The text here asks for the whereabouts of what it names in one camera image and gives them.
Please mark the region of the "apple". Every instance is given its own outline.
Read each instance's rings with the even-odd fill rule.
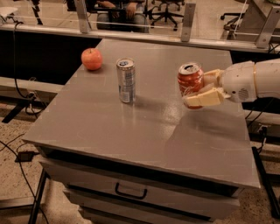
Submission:
[[[80,56],[81,63],[88,70],[97,70],[102,66],[102,54],[96,48],[84,50]]]

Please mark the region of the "can top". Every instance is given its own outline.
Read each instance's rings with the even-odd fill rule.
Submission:
[[[201,65],[198,62],[188,62],[182,65],[178,72],[183,75],[188,75],[188,74],[195,74],[201,69]]]
[[[123,58],[123,59],[119,59],[116,62],[116,65],[120,68],[131,68],[134,66],[134,60],[130,59],[130,58]]]

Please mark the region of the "drawer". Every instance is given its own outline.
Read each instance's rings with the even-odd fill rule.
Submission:
[[[45,158],[40,163],[52,179],[66,186],[79,186],[213,219],[224,219],[239,206],[238,199],[80,164]]]
[[[83,192],[73,189],[64,190],[64,194],[69,200],[82,207],[102,211],[107,214],[113,214],[127,219],[154,224],[208,224],[207,220],[199,220],[188,217],[182,213],[175,213],[160,209],[154,206],[144,206],[134,204],[121,199],[114,199],[91,192]]]
[[[99,210],[90,209],[87,207],[79,207],[80,215],[87,220],[91,220],[94,224],[150,224],[140,220],[132,220],[129,218],[115,215],[112,213],[105,213]]]

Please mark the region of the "drawer handle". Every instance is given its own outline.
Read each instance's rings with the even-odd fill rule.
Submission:
[[[143,195],[142,196],[135,196],[135,195],[131,195],[131,194],[128,194],[128,193],[125,193],[125,192],[120,192],[118,190],[119,185],[120,185],[119,183],[116,183],[116,185],[115,185],[115,193],[118,194],[118,195],[124,196],[124,197],[132,198],[134,200],[143,200],[146,197],[147,192],[148,192],[148,190],[145,189],[145,190],[143,190]]]

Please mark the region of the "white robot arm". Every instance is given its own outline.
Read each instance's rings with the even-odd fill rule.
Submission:
[[[224,99],[232,102],[253,102],[263,97],[280,99],[280,59],[234,64],[226,70],[204,73],[204,87],[197,93],[183,96],[187,106],[212,106]]]

